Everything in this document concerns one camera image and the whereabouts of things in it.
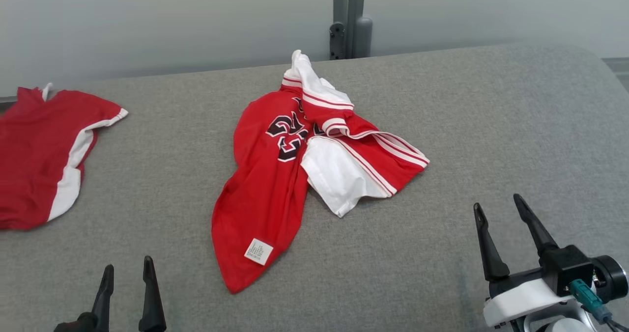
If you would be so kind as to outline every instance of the wall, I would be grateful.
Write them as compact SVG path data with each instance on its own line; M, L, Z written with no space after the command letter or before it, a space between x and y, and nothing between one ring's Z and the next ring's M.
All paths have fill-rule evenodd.
M332 0L0 0L0 97L17 86L326 59Z
M365 0L372 56L515 41L629 56L629 0Z

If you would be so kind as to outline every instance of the white fabric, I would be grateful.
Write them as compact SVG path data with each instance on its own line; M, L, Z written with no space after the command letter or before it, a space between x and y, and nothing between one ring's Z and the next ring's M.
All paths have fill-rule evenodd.
M123 119L128 114L127 110L120 109L120 112L116 117L112 119L104 119L103 121L91 124L81 129L72 144L70 153L68 155L68 162L63 167L63 174L61 180L57 182L57 193L52 201L52 207L50 207L50 215L48 221L65 213L72 207L74 201L79 197L79 190L81 189L81 171L77 169L77 166L85 158L85 154L89 149L89 146L94 141L94 131L92 129L100 127L109 127L115 124L119 120Z
M353 104L346 93L334 89L326 79L319 79L310 64L308 56L303 55L301 50L292 53L292 66L284 73L285 80L283 84L289 86L301 86L303 88L303 97L308 101L314 102L312 97L321 98L328 103L335 104L338 109L353 109Z
M43 99L43 101L48 100L48 93L50 90L52 90L52 83L46 84L46 87L41 91L41 99Z
M312 137L301 167L308 174L310 186L339 218L352 210L361 197L391 197L336 139Z
M337 142L338 144L341 144L341 146L343 146L343 148L348 152L348 154L351 155L358 162L358 164L360 164L360 166L362 166L364 171L366 171L367 173L369 173L369 175L371 175L371 179L376 184L380 185L385 193L388 193L387 197L398 193L398 189L393 187L393 185L389 184L387 179L384 178L382 175L380 175L378 170L375 169L371 164L369 164L369 162L365 158L363 158L357 151L355 151L349 144L342 141L340 138L333 138L333 140Z

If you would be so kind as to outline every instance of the basketball jersey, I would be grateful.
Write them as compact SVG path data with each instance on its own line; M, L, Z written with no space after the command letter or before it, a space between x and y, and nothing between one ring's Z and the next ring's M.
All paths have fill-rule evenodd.
M18 88L0 117L0 229L32 229L65 213L79 195L96 128L127 115L113 102L61 90Z
M234 131L238 169L214 205L211 228L231 293L249 286L289 247L308 184L342 217L361 197L391 197L429 164L353 108L299 50L281 88L245 108Z

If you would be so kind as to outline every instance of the gray cushioned surface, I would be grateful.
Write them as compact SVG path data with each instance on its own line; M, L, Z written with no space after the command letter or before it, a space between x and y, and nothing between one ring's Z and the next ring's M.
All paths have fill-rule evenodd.
M422 150L427 170L342 220L310 190L290 249L232 296L211 212L241 112L287 66L74 85L130 114L99 133L68 213L0 233L1 329L75 319L112 263L111 329L137 330L150 254L169 331L492 331L472 204L512 272L530 269L516 192L560 245L629 267L629 95L591 53L492 46L313 65L359 115ZM629 325L627 299L611 309Z

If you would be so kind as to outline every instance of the white stripe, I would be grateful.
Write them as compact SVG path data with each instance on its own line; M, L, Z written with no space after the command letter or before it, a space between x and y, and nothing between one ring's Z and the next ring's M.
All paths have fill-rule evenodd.
M400 137L398 137L396 135L392 135L391 133L382 132L382 137L387 138L393 144L396 144L397 146L399 146L400 148L404 149L405 151L411 151L411 152L414 152L414 153L417 153L417 154L421 154L422 157L425 157L423 155L423 153L419 151L419 149L415 148L409 142L403 140L402 138L400 138Z
M386 151L388 151L389 153L395 155L396 157L406 160L407 162L416 164L418 166L421 166L422 168L425 168L428 164L426 164L425 162L422 162L422 160L413 158L413 157L409 157L407 154L404 154L400 151L398 151L397 149L393 149L391 148L388 144L386 144L385 142L383 142L380 137L378 137L378 135L374 135L373 139L375 139L375 141L378 142L378 144L380 144L380 146L385 149Z
M352 138L352 139L360 139L360 138L364 138L364 137L366 137L368 135L371 135L372 133L381 133L381 132L380 131L364 131L364 132L357 133L355 135L351 135L350 134L350 135L347 135L347 136L349 138Z
M61 180L57 182L57 193L52 201L52 207L50 207L48 221L51 221L67 212L79 196L79 189L81 188L81 171L77 169L77 166L79 166L81 161L83 161L89 146L92 144L92 141L94 141L94 131L92 129L112 126L112 124L115 124L120 119L123 119L123 117L127 114L128 112L125 109L120 109L120 112L116 115L116 117L90 124L79 131L76 139L74 139L72 148L70 148L68 162L63 168Z
M309 97L306 94L302 95L302 100L306 101L312 105L315 106L321 106L322 108L328 108L328 109L336 109L336 110L353 110L353 105L352 104L348 104L348 105L332 105L332 104L328 104L327 102L323 102L323 101L319 101L319 100L315 100L312 97Z
M384 185L384 187L391 193L391 195L394 195L395 193L398 192L398 190L393 187L391 184L389 184L389 182L387 180L384 179L384 177L382 177L382 175L380 175L380 173L378 173L378 171L375 171L375 168L373 168L373 166L371 166L371 164L369 164L369 162L367 160L365 160L363 157L360 156L359 153L357 153L354 149L352 149L352 147L350 147L346 142L342 141L339 138L334 138L335 141L341 143L345 149L347 149L350 153L352 153L352 155L357 158L359 161L359 165L363 166L363 168L366 167L366 171L367 173L373 178L373 176L375 176L375 178L377 179L375 182L377 184L379 184L380 186Z
M328 137L341 137L341 136L344 136L348 130L349 129L347 128L347 126L334 126L334 127L328 128L328 130L326 130L325 133L326 135L328 135Z
M415 151L412 151L412 150L409 150L408 148L404 148L402 146L399 146L399 145L397 145L397 144L400 144L399 141L397 142L397 144L395 144L393 141L391 141L390 138L388 138L388 134L385 134L385 133L380 133L379 135L375 135L375 136L380 137L380 139L383 142L385 142L389 146L392 146L393 148L397 149L401 153L404 153L404 154L407 154L407 155L414 155L415 157L418 157L421 160L423 160L426 165L430 163L430 160L428 160L426 158L426 156L423 155L422 152L420 152L419 150L415 149L415 147L413 147L413 146L411 146L411 148L415 149Z
M331 118L331 119L328 119L328 121L323 122L323 124L321 125L321 127L323 128L323 131L328 133L328 127L330 127L330 125L333 123L340 123L340 124L346 125L345 119L342 119L339 117Z
M286 81L286 79L282 79L282 85L285 85L285 86L296 86L297 88L301 88L301 83Z
M327 88L321 85L321 81L319 81L319 79L317 79L316 81L317 81L317 85L312 85L311 83L308 83L308 80L302 79L304 92L314 97L317 97L323 101L330 102L332 104L348 105L348 106L352 106L353 108L353 103L350 102L349 98L346 96L345 93L342 93L343 95L345 95L344 98L338 97L334 95L332 92L336 92L336 93L341 93L341 92L337 91L336 89Z

